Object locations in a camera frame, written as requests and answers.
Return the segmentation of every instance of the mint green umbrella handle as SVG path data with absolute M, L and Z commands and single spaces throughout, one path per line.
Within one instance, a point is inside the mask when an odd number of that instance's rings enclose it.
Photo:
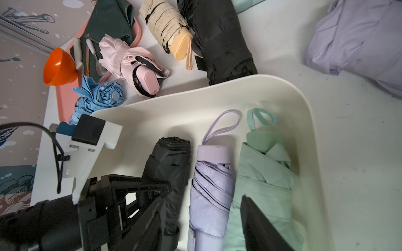
M 268 122 L 261 113 L 265 113 L 268 116 L 270 116 L 272 122 Z M 255 131 L 255 121 L 254 121 L 254 115 L 257 117 L 257 119 L 263 123 L 264 125 L 273 125 L 275 124 L 278 119 L 276 118 L 275 115 L 269 113 L 266 109 L 263 108 L 254 108 L 254 109 L 250 109 L 247 111 L 247 123 L 248 123 L 248 127 L 250 128 L 251 131 Z

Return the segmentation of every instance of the pink cutting board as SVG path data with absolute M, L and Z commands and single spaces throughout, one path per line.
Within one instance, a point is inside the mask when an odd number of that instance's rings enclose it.
M 86 25 L 88 24 L 88 21 L 85 22 L 85 24 L 81 27 L 80 31 L 76 35 L 76 37 L 80 38 L 82 34 L 84 34 Z M 141 27 L 139 26 L 137 19 L 134 18 L 134 24 L 131 28 L 134 34 L 134 42 L 130 45 L 130 47 L 135 47 L 141 40 L 141 35 L 142 35 L 142 30 Z M 73 47 L 74 42 L 71 42 L 70 45 L 67 47 L 67 53 L 70 53 L 70 48 Z M 99 84 L 105 82 L 109 77 L 111 73 L 107 72 L 100 80 Z M 71 116 L 74 113 L 74 108 L 77 100 L 80 98 L 78 94 L 72 91 L 74 87 L 79 87 L 81 86 L 81 81 L 82 81 L 82 71 L 78 72 L 78 78 L 69 84 L 65 84 L 62 86 L 56 86 L 56 98 L 57 98 L 57 109 L 59 111 L 59 120 L 60 122 L 66 122 L 68 123 L 71 119 Z

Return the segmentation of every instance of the white table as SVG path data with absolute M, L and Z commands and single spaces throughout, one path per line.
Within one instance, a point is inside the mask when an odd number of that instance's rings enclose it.
M 136 13 L 141 0 L 131 0 Z M 349 72 L 338 77 L 303 65 L 302 54 L 329 1 L 266 0 L 239 14 L 243 35 L 258 72 L 295 84 L 315 117 L 324 195 L 337 251 L 401 250 L 402 100 Z M 139 17 L 139 46 L 171 69 L 159 95 L 207 86 L 206 73 L 185 70 L 157 44 Z M 130 104 L 140 97 L 125 92 Z M 54 88 L 44 126 L 58 123 Z M 32 204 L 54 198 L 56 171 L 47 136 L 42 136 Z

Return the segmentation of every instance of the black umbrella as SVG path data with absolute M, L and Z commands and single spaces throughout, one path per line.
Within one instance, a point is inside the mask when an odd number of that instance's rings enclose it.
M 165 233 L 162 250 L 176 249 L 179 228 L 178 217 L 183 202 L 184 190 L 189 180 L 191 145 L 178 137 L 161 138 L 149 156 L 142 178 L 146 180 L 167 181 L 172 192 L 166 196 Z M 145 205 L 156 198 L 151 192 L 137 193 L 140 205 Z
M 209 84 L 257 74 L 231 0 L 177 0 L 180 13 L 195 31 L 192 49 Z

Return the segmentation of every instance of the orange cup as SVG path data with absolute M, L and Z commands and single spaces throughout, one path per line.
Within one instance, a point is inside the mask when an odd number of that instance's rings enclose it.
M 43 69 L 43 82 L 49 86 L 61 86 L 75 81 L 77 77 L 73 58 L 61 48 L 53 50 Z

